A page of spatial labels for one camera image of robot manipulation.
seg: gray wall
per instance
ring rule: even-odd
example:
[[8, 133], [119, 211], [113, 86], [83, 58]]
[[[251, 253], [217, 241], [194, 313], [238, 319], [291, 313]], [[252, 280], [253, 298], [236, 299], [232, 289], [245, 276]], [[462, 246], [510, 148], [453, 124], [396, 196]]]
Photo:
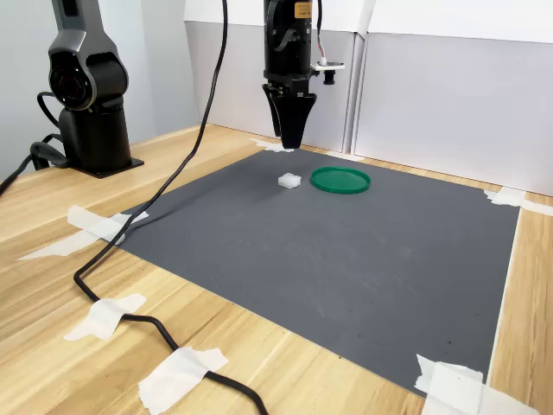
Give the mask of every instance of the gray wall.
[[[0, 6], [0, 180], [15, 170], [34, 141], [55, 132], [36, 94], [48, 91], [48, 48], [57, 33], [52, 4], [45, 0]], [[61, 105], [47, 99], [53, 113]]]
[[[105, 32], [130, 75], [124, 95], [130, 141], [197, 124], [184, 0], [100, 0], [100, 8]], [[0, 180], [19, 166], [34, 141], [56, 132], [36, 103], [38, 92], [49, 91], [48, 48], [56, 34], [50, 0], [2, 2]], [[47, 100], [57, 117], [61, 105]]]
[[184, 0], [142, 0], [156, 134], [198, 124]]

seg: sticker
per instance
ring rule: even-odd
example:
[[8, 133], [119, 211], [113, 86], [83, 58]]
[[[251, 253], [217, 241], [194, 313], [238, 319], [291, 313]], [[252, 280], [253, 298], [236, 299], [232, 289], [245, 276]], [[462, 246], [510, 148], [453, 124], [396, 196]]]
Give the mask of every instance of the sticker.
[[159, 415], [194, 389], [207, 371], [215, 372], [227, 362], [218, 348], [178, 348], [138, 383], [138, 396], [150, 415]]
[[294, 13], [296, 19], [310, 19], [311, 18], [311, 2], [299, 2], [296, 3], [296, 9]]

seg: orange label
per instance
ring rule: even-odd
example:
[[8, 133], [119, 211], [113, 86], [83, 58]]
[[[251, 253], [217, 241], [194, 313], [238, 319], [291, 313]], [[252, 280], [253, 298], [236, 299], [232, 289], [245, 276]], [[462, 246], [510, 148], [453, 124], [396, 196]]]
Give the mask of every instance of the orange label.
[[298, 2], [296, 3], [296, 10], [294, 13], [296, 19], [310, 19], [311, 18], [311, 2]]

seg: white tape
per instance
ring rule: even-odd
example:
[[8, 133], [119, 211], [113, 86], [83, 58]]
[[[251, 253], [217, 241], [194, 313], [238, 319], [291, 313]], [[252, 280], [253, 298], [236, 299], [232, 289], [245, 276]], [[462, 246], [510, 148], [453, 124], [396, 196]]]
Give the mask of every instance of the white tape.
[[91, 235], [87, 231], [80, 231], [65, 239], [58, 240], [52, 245], [44, 246], [38, 251], [34, 251], [29, 255], [25, 255], [24, 257], [19, 258], [18, 261], [22, 261], [24, 259], [49, 257], [52, 255], [66, 257], [73, 252], [77, 252], [83, 248], [86, 248], [87, 246], [96, 242], [98, 239], [98, 237]]
[[482, 385], [482, 373], [416, 356], [422, 375], [415, 387], [428, 393], [423, 415], [538, 415], [509, 395]]
[[138, 394], [152, 415], [167, 411], [198, 385], [206, 372], [215, 372], [228, 362], [218, 348], [199, 352], [179, 348], [138, 384]]
[[488, 200], [492, 201], [495, 205], [510, 205], [515, 207], [521, 207], [524, 210], [536, 212], [537, 214], [546, 214], [553, 216], [553, 207], [542, 205], [541, 203], [535, 203], [534, 201], [527, 201], [525, 199], [526, 192], [523, 190], [516, 190], [515, 188], [501, 188], [496, 192], [484, 190]]
[[501, 190], [493, 197], [494, 205], [510, 205], [520, 206], [526, 197], [526, 192], [516, 188], [501, 188]]
[[275, 151], [276, 153], [280, 153], [281, 151], [291, 153], [294, 151], [294, 149], [285, 149], [282, 143], [267, 143], [266, 141], [257, 140], [256, 138], [250, 138], [250, 140], [255, 141], [258, 147], [264, 147], [267, 151]]
[[[38, 251], [25, 255], [24, 257], [19, 258], [18, 261], [23, 259], [49, 257], [52, 255], [66, 257], [73, 252], [86, 248], [98, 239], [110, 241], [117, 234], [117, 232], [119, 232], [129, 217], [129, 214], [115, 214], [111, 218], [104, 218], [93, 214], [82, 207], [72, 206], [67, 212], [67, 222], [82, 230], [65, 239], [58, 240], [52, 245], [45, 246]], [[143, 212], [139, 214], [132, 221], [132, 223], [147, 217], [148, 214]], [[120, 244], [123, 240], [124, 235], [117, 241], [116, 245]]]
[[[419, 354], [416, 356], [416, 359], [418, 360], [418, 365], [421, 367], [422, 374], [416, 379], [415, 388], [419, 391], [428, 393], [430, 389], [430, 381], [432, 380], [432, 374], [434, 373], [434, 369], [437, 363], [430, 361]], [[462, 374], [463, 376], [468, 377], [469, 379], [476, 380], [480, 383], [482, 383], [482, 380], [484, 379], [484, 375], [481, 372], [476, 372], [475, 370], [469, 369], [468, 367], [452, 365], [443, 362], [438, 363], [444, 365], [451, 370], [456, 371], [459, 374]]]
[[81, 339], [87, 335], [107, 340], [111, 337], [123, 314], [134, 313], [146, 302], [146, 297], [131, 294], [114, 300], [102, 298], [92, 305], [88, 316], [63, 338], [69, 341]]
[[325, 153], [327, 156], [343, 158], [344, 160], [351, 160], [352, 162], [360, 162], [365, 160], [362, 156], [355, 156], [354, 154], [339, 153], [338, 151], [327, 151]]

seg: power cord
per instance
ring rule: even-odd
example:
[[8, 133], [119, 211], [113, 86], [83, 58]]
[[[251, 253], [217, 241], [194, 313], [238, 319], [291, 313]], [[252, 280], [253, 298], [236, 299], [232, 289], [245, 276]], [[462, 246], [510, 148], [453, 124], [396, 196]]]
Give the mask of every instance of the power cord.
[[[52, 124], [55, 125], [56, 128], [59, 128], [58, 121], [55, 119], [55, 117], [52, 115], [52, 112], [46, 107], [46, 104], [44, 104], [44, 98], [43, 97], [53, 97], [54, 95], [52, 93], [39, 93], [36, 97], [36, 100], [38, 101], [39, 107], [42, 109], [42, 112], [48, 117], [50, 121], [52, 121]], [[0, 184], [0, 196], [3, 194], [3, 192], [6, 191], [6, 189], [13, 183], [16, 178], [27, 168], [29, 163], [31, 161], [33, 162], [35, 166], [35, 170], [45, 169], [48, 167], [48, 161], [51, 161], [52, 164], [54, 164], [56, 167], [65, 168], [68, 165], [68, 161], [58, 150], [56, 150], [54, 147], [48, 145], [48, 142], [55, 138], [57, 140], [61, 141], [61, 135], [60, 134], [48, 134], [42, 139], [42, 142], [33, 143], [31, 145], [30, 155], [25, 157], [21, 165], [17, 168], [16, 171], [14, 171], [11, 175], [9, 175], [6, 180]]]
[[[121, 236], [126, 232], [126, 230], [129, 228], [132, 221], [142, 212], [144, 212], [147, 208], [149, 208], [156, 200], [159, 198], [159, 196], [162, 195], [162, 193], [165, 191], [165, 189], [169, 186], [169, 184], [182, 172], [182, 170], [185, 168], [185, 166], [188, 164], [188, 162], [194, 157], [196, 154], [196, 151], [198, 151], [198, 148], [200, 147], [201, 139], [204, 135], [204, 130], [206, 129], [206, 123], [207, 123], [207, 117], [209, 116], [209, 111], [211, 109], [211, 105], [213, 103], [213, 96], [215, 95], [215, 87], [217, 85], [217, 79], [219, 77], [219, 70], [221, 68], [221, 64], [223, 62], [223, 57], [225, 56], [225, 49], [226, 49], [226, 37], [228, 33], [228, 12], [226, 7], [226, 0], [222, 0], [223, 2], [223, 40], [221, 44], [221, 50], [219, 52], [219, 58], [217, 60], [217, 65], [215, 66], [215, 71], [213, 73], [213, 80], [211, 84], [211, 91], [209, 92], [209, 99], [207, 100], [207, 106], [206, 110], [204, 112], [203, 119], [201, 120], [201, 126], [200, 126], [200, 132], [198, 134], [198, 138], [196, 139], [196, 143], [194, 147], [192, 148], [192, 151], [188, 156], [184, 159], [184, 161], [181, 163], [181, 165], [178, 167], [178, 169], [171, 175], [171, 177], [160, 187], [160, 189], [156, 192], [156, 194], [147, 202], [145, 202], [134, 214], [130, 216], [130, 218], [124, 223], [121, 230], [118, 232], [117, 235], [115, 235], [111, 241], [107, 243], [107, 245], [102, 248], [102, 250], [94, 256], [90, 261], [88, 261], [85, 265], [83, 265], [77, 272], [75, 272], [73, 276], [73, 280], [75, 283], [87, 294], [87, 296], [93, 300], [93, 302], [97, 302], [100, 298], [94, 294], [94, 292], [85, 284], [82, 277], [83, 274], [85, 274], [87, 271], [89, 271], [93, 266], [95, 266], [98, 261], [100, 261], [114, 246], [115, 242], [121, 238]], [[157, 320], [155, 317], [152, 316], [137, 316], [133, 314], [123, 314], [121, 317], [122, 320], [130, 321], [130, 322], [149, 322], [151, 324], [154, 324], [156, 328], [161, 333], [163, 339], [167, 342], [171, 350], [175, 351], [179, 348], [178, 344], [176, 344], [175, 340], [171, 337], [171, 335], [168, 333], [168, 331], [165, 329], [163, 324]], [[243, 393], [248, 398], [250, 398], [254, 404], [256, 405], [256, 408], [258, 412], [261, 415], [268, 415], [267, 410], [265, 409], [265, 405], [259, 395], [250, 389], [248, 386], [243, 385], [236, 380], [232, 380], [230, 378], [227, 378], [225, 376], [222, 376], [220, 374], [208, 371], [206, 373], [206, 378], [213, 380], [217, 383], [220, 383], [221, 385], [231, 387], [232, 389], [237, 390], [240, 393]]]
[[321, 41], [322, 0], [318, 0], [317, 5], [319, 6], [319, 15], [317, 16], [317, 44], [319, 45], [319, 50], [321, 51], [321, 63], [326, 65], [327, 57], [325, 56], [325, 48], [322, 46]]

